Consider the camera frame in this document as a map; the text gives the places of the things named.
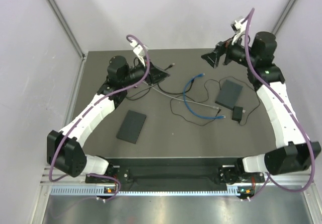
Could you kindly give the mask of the black network switch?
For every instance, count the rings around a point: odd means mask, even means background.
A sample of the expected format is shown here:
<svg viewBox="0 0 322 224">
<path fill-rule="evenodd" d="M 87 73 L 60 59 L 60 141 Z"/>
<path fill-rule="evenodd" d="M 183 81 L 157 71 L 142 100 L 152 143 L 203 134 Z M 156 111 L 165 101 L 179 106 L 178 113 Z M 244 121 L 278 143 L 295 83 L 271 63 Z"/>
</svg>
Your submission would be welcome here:
<svg viewBox="0 0 322 224">
<path fill-rule="evenodd" d="M 215 99 L 215 103 L 232 110 L 239 99 L 242 89 L 242 85 L 226 80 Z"/>
<path fill-rule="evenodd" d="M 145 120 L 145 114 L 129 110 L 125 115 L 116 137 L 120 140 L 136 144 Z"/>
</svg>

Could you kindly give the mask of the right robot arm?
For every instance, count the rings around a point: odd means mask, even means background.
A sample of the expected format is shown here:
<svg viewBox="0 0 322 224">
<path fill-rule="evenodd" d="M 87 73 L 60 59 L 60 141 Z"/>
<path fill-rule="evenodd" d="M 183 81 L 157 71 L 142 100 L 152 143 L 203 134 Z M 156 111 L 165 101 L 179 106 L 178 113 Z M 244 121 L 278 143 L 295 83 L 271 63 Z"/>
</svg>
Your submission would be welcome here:
<svg viewBox="0 0 322 224">
<path fill-rule="evenodd" d="M 245 66 L 248 80 L 263 103 L 273 128 L 276 148 L 265 154 L 238 159 L 236 178 L 245 182 L 257 172 L 274 176 L 310 170 L 309 181 L 312 182 L 321 145 L 311 141 L 300 125 L 288 98 L 285 77 L 273 63 L 277 48 L 275 35 L 261 31 L 255 35 L 251 46 L 243 46 L 241 42 L 233 36 L 201 56 L 212 68 L 218 66 L 222 56 L 225 65 L 234 61 Z"/>
</svg>

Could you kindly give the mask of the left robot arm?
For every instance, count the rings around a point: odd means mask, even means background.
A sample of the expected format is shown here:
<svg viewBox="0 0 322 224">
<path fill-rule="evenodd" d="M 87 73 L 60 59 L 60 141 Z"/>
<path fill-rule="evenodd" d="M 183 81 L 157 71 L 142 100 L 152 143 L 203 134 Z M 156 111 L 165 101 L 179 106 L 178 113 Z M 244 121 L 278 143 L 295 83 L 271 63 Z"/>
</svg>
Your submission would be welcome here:
<svg viewBox="0 0 322 224">
<path fill-rule="evenodd" d="M 97 174 L 103 182 L 113 179 L 114 170 L 99 156 L 86 155 L 83 146 L 95 128 L 123 102 L 131 87 L 146 82 L 154 86 L 169 77 L 169 73 L 147 62 L 146 58 L 130 67 L 125 57 L 117 55 L 109 60 L 107 77 L 91 102 L 67 126 L 47 135 L 49 172 L 58 169 L 67 176 Z"/>
</svg>

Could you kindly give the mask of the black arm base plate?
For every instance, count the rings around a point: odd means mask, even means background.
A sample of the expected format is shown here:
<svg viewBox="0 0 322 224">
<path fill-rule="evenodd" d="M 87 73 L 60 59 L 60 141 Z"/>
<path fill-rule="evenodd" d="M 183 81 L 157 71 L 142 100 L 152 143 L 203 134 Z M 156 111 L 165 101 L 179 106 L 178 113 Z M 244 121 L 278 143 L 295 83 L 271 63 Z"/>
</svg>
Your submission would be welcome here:
<svg viewBox="0 0 322 224">
<path fill-rule="evenodd" d="M 103 172 L 122 184 L 137 179 L 204 179 L 215 184 L 263 183 L 260 173 L 240 174 L 237 158 L 113 158 Z"/>
</svg>

